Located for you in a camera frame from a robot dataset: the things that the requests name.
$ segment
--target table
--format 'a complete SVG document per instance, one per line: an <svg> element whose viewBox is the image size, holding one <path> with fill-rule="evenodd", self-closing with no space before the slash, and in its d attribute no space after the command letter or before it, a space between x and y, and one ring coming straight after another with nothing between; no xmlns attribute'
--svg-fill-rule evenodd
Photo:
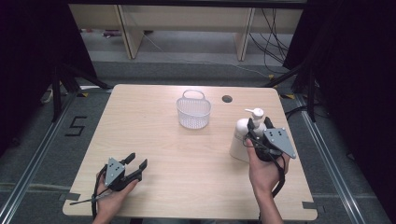
<svg viewBox="0 0 396 224"><path fill-rule="evenodd" d="M176 101L187 89L201 90L212 104L210 121L203 129L189 130L178 123ZM233 100L224 103L224 95ZM135 152L126 174L144 159L148 168L125 200L120 217L257 219L259 207L248 179L248 163L229 154L236 121L250 116L245 108L255 107L291 136L274 89L117 85L70 192L80 194L81 200L91 198L95 174L108 158L120 161ZM71 202L65 202L65 214L92 215L89 203ZM303 202L313 199L297 152L276 204L285 220L315 219L317 210L304 209Z"/></svg>

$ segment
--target bottle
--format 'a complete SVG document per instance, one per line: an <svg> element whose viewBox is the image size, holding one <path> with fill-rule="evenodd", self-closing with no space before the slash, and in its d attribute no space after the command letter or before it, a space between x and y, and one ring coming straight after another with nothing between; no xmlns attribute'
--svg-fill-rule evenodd
<svg viewBox="0 0 396 224"><path fill-rule="evenodd" d="M254 124L254 132L258 137L263 137L265 125L261 122L264 116L264 111L261 108L245 109L251 113ZM231 142L230 155L241 161L248 162L248 152L245 146L245 135L248 133L248 119L240 119L236 122L235 130L233 131L233 141Z"/></svg>

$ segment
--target person's left hand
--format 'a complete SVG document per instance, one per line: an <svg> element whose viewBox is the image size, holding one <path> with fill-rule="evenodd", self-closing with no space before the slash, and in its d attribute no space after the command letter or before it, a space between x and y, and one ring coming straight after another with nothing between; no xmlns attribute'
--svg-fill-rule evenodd
<svg viewBox="0 0 396 224"><path fill-rule="evenodd" d="M123 201L125 200L127 195L134 189L138 182L139 180L136 179L128 184L125 189L121 191L113 191L109 195L100 198L97 201L98 213L93 223L109 223L111 219L113 219L113 217L120 211ZM99 186L96 193L99 194L105 189L107 189L107 187L105 186L105 174L102 174L102 176L100 176Z"/></svg>

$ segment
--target white pump nozzle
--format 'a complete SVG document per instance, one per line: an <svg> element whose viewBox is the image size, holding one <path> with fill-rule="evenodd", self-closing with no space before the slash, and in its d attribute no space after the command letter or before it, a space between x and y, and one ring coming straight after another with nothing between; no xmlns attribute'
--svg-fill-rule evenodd
<svg viewBox="0 0 396 224"><path fill-rule="evenodd" d="M260 119L262 119L262 117L264 116L264 111L261 108L245 109L245 111L251 112L254 127L258 128L260 126Z"/></svg>

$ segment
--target clear plastic basket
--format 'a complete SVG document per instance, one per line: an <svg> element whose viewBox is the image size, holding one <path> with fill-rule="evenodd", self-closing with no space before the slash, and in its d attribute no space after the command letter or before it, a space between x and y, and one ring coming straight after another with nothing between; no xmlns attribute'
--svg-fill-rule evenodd
<svg viewBox="0 0 396 224"><path fill-rule="evenodd" d="M201 99L188 98L184 94L188 91L200 92ZM203 92L198 90L186 90L181 98L177 100L178 121L189 129L204 128L209 122L211 104L206 100Z"/></svg>

